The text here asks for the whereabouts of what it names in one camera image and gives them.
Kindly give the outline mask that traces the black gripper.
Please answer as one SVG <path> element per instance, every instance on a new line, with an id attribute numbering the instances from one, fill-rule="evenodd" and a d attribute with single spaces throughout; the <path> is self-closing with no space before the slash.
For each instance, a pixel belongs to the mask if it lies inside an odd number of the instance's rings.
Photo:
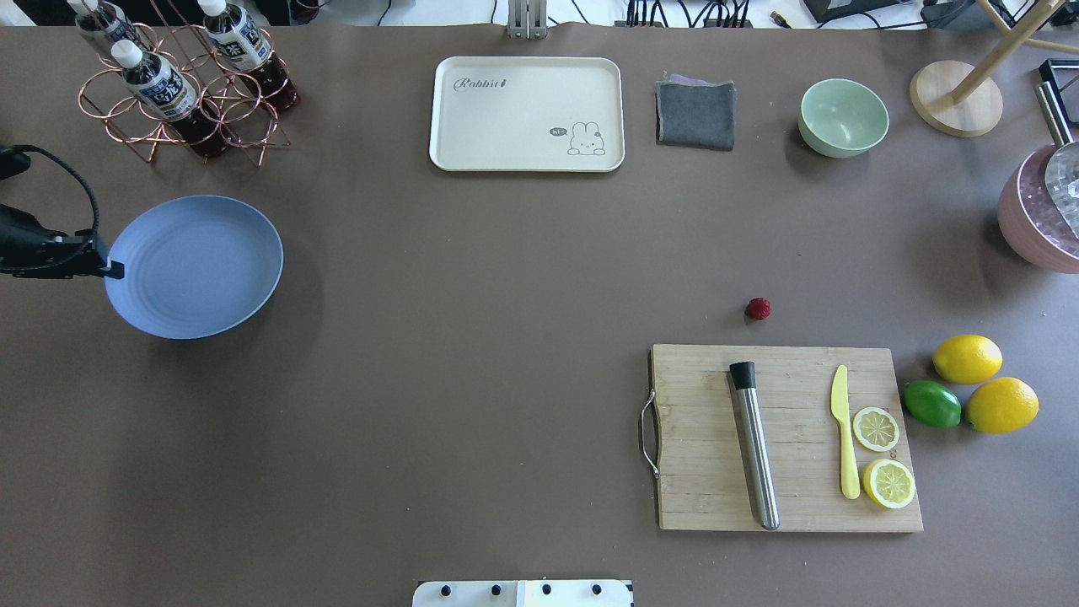
<path id="1" fill-rule="evenodd" d="M 96 230 L 68 235 L 42 227 L 35 215 L 1 205 L 1 272 L 23 279 L 123 279 L 125 266 L 109 258 Z"/>

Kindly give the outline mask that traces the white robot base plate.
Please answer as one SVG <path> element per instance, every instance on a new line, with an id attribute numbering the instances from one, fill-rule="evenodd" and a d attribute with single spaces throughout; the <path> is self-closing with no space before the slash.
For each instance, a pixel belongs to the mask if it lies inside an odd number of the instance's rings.
<path id="1" fill-rule="evenodd" d="M 633 606 L 631 581 L 533 579 L 427 581 L 416 585 L 412 606 Z"/>

